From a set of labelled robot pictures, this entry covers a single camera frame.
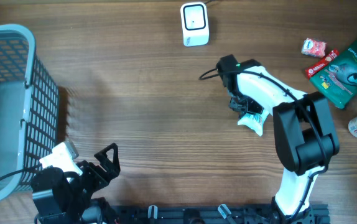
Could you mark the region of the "light green wipes packet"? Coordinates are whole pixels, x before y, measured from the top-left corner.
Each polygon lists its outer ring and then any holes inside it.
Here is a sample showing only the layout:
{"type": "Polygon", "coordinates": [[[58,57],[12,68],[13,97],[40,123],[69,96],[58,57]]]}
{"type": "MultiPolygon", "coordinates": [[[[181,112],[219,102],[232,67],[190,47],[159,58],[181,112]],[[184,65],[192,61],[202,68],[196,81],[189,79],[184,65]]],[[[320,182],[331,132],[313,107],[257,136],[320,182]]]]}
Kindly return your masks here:
{"type": "Polygon", "coordinates": [[[247,126],[248,128],[252,129],[257,135],[262,136],[263,135],[263,125],[266,120],[266,118],[270,115],[268,110],[263,109],[262,113],[246,113],[243,115],[239,121],[237,122],[237,125],[244,125],[247,126]]]}

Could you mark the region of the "red Nescafe sachet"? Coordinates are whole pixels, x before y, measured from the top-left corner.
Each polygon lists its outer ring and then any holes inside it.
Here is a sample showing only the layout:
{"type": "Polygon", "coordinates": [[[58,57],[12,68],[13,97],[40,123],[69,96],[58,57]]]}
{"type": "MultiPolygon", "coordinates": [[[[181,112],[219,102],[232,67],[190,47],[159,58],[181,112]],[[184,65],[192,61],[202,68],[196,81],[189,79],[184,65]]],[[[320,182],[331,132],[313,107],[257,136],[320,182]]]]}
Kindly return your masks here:
{"type": "Polygon", "coordinates": [[[325,68],[329,63],[331,63],[337,56],[339,55],[339,51],[337,49],[333,49],[329,52],[324,58],[319,60],[314,65],[310,66],[309,68],[305,69],[305,75],[307,79],[311,79],[316,73],[320,70],[325,68]]]}

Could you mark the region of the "red white small packet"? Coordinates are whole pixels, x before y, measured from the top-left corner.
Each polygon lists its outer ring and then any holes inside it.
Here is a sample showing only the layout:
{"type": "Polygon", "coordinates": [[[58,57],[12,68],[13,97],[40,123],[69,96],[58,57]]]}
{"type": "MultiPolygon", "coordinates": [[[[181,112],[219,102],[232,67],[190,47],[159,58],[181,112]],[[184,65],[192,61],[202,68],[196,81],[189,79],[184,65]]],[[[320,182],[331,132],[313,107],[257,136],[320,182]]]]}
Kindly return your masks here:
{"type": "Polygon", "coordinates": [[[324,41],[306,38],[304,40],[301,53],[308,56],[323,58],[327,43],[324,41]]]}

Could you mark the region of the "green 3M gloves packet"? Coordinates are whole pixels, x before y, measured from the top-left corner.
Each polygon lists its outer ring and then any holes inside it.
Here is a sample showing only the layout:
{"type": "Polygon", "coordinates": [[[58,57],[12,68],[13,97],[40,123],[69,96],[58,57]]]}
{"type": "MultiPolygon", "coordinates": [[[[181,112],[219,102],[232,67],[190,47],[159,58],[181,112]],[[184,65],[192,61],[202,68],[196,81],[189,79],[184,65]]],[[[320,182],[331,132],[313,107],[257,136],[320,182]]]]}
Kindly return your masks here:
{"type": "Polygon", "coordinates": [[[357,95],[357,39],[317,72],[310,82],[337,108],[357,95]]]}

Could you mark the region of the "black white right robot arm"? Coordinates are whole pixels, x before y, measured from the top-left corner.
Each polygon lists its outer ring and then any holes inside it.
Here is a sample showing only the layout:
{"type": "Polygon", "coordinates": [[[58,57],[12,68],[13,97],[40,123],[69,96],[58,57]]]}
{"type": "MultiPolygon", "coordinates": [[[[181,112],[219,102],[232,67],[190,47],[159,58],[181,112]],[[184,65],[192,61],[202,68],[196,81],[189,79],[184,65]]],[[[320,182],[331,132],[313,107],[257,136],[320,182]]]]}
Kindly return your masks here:
{"type": "Polygon", "coordinates": [[[340,150],[327,99],[305,93],[273,77],[256,60],[231,58],[221,78],[233,96],[246,96],[272,115],[277,156],[284,167],[272,201],[272,222],[293,223],[310,212],[317,177],[327,172],[340,150]]]}

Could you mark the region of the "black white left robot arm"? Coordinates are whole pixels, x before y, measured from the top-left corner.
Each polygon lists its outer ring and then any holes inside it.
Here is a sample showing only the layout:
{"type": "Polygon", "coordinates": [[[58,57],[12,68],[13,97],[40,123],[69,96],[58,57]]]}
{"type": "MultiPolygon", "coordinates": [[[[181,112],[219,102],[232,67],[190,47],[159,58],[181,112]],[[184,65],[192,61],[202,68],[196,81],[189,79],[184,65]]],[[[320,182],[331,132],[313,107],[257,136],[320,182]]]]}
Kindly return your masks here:
{"type": "Polygon", "coordinates": [[[56,145],[41,158],[31,180],[32,199],[38,210],[36,223],[117,223],[117,212],[104,197],[92,195],[117,178],[121,168],[115,143],[97,152],[100,162],[75,162],[78,151],[70,140],[56,145]]]}

